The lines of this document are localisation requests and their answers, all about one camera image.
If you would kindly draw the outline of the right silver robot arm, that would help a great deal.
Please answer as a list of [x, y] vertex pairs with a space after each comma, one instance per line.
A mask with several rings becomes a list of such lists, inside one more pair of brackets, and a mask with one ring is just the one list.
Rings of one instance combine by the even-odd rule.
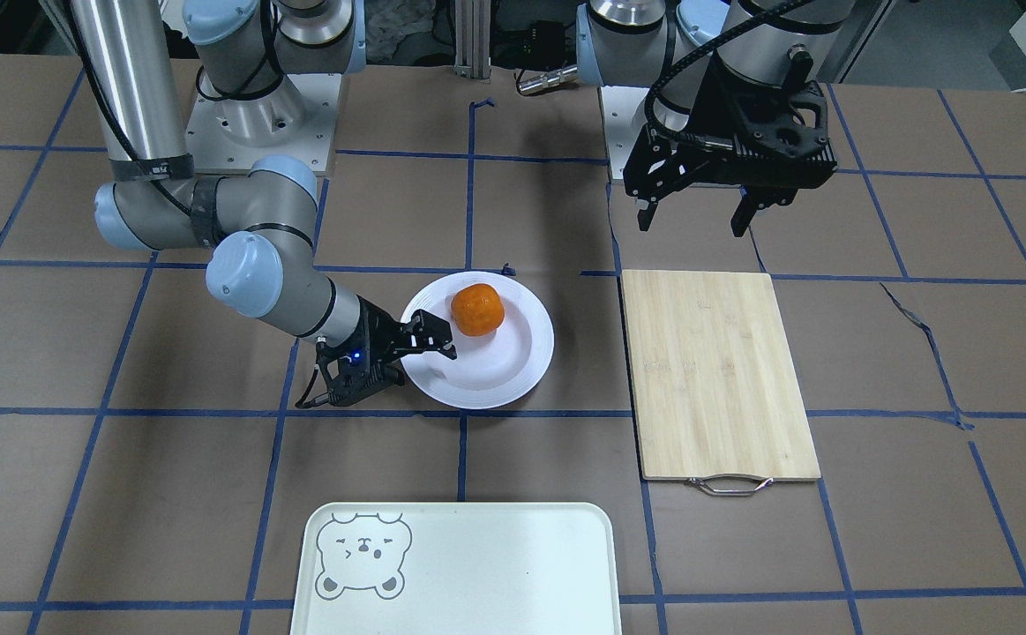
[[258, 158], [245, 176], [198, 176], [154, 1], [64, 1], [74, 48], [97, 103], [114, 180], [94, 196], [101, 236], [121, 249], [213, 251], [209, 293], [248, 318], [314, 343], [326, 389], [302, 409], [345, 407], [404, 385], [399, 359], [455, 359], [451, 326], [427, 310], [396, 321], [312, 265], [318, 186], [287, 155]]

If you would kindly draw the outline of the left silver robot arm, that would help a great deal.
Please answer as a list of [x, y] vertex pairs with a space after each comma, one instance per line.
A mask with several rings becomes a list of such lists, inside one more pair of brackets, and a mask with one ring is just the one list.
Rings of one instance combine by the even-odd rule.
[[649, 229], [666, 198], [734, 186], [731, 232], [835, 175], [816, 75], [850, 1], [587, 1], [578, 9], [582, 83], [639, 89], [621, 180]]

